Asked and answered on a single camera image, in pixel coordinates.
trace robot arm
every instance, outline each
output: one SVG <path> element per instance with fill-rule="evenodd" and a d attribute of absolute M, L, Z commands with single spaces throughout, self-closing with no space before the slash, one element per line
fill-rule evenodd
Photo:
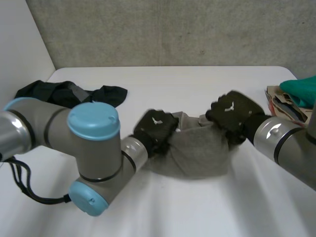
<path fill-rule="evenodd" d="M 258 151 L 316 190 L 316 105 L 306 129 L 265 115 L 253 100 L 231 91 L 212 103 L 206 117 L 241 141 L 246 137 Z"/>
<path fill-rule="evenodd" d="M 83 103 L 71 110 L 18 98 L 0 112 L 0 159 L 39 145 L 74 156 L 79 178 L 71 184 L 69 197 L 82 211 L 98 216 L 177 124 L 171 114 L 150 110 L 134 134 L 121 140 L 118 113 L 110 105 Z"/>
<path fill-rule="evenodd" d="M 316 190 L 316 106 L 307 129 L 257 115 L 247 119 L 244 134 L 258 151 Z"/>

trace black cloth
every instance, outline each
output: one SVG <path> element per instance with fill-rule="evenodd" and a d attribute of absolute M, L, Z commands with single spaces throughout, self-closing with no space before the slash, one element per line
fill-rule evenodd
<path fill-rule="evenodd" d="M 32 97 L 51 104 L 73 108 L 84 102 L 104 102 L 113 107 L 124 102 L 127 90 L 118 86 L 102 86 L 98 90 L 83 90 L 71 81 L 50 83 L 37 80 L 18 90 L 15 98 Z"/>

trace teal cloth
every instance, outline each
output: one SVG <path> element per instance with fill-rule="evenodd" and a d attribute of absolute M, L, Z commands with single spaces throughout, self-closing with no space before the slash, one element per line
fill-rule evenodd
<path fill-rule="evenodd" d="M 302 80 L 287 80 L 280 84 L 298 107 L 312 108 L 316 101 L 316 76 Z"/>

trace light blue joint cap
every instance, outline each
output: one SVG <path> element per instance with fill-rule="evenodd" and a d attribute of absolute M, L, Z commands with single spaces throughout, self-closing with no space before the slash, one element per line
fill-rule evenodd
<path fill-rule="evenodd" d="M 102 102 L 75 106 L 68 115 L 67 124 L 75 135 L 91 141 L 111 139 L 120 129 L 117 110 Z"/>
<path fill-rule="evenodd" d="M 7 103 L 7 105 L 3 108 L 3 110 L 5 111 L 5 110 L 10 109 L 10 107 L 11 107 L 13 104 L 15 104 L 16 102 L 19 102 L 19 101 L 21 101 L 21 100 L 29 100 L 29 99 L 31 99 L 31 100 L 37 100 L 37 99 L 32 98 L 32 97 L 19 97 L 19 98 L 15 98 L 14 100 L 11 100 L 9 103 Z"/>
<path fill-rule="evenodd" d="M 109 207 L 101 195 L 81 182 L 74 181 L 68 193 L 71 201 L 90 216 L 99 216 Z"/>

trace white tabletop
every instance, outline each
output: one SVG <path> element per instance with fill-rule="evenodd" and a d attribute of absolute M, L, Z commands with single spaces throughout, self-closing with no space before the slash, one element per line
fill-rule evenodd
<path fill-rule="evenodd" d="M 282 67 L 66 68 L 49 82 L 70 80 L 87 90 L 128 89 L 117 110 L 121 137 L 148 108 L 199 116 L 212 101 L 239 90 L 268 113 L 264 89 L 295 79 Z M 17 156 L 32 169 L 38 195 L 61 197 L 77 178 L 75 159 L 39 147 Z M 316 192 L 258 153 L 246 141 L 231 154 L 227 175 L 179 180 L 141 170 L 99 217 L 72 203 L 45 206 L 24 196 L 9 166 L 0 170 L 2 237 L 312 237 Z"/>

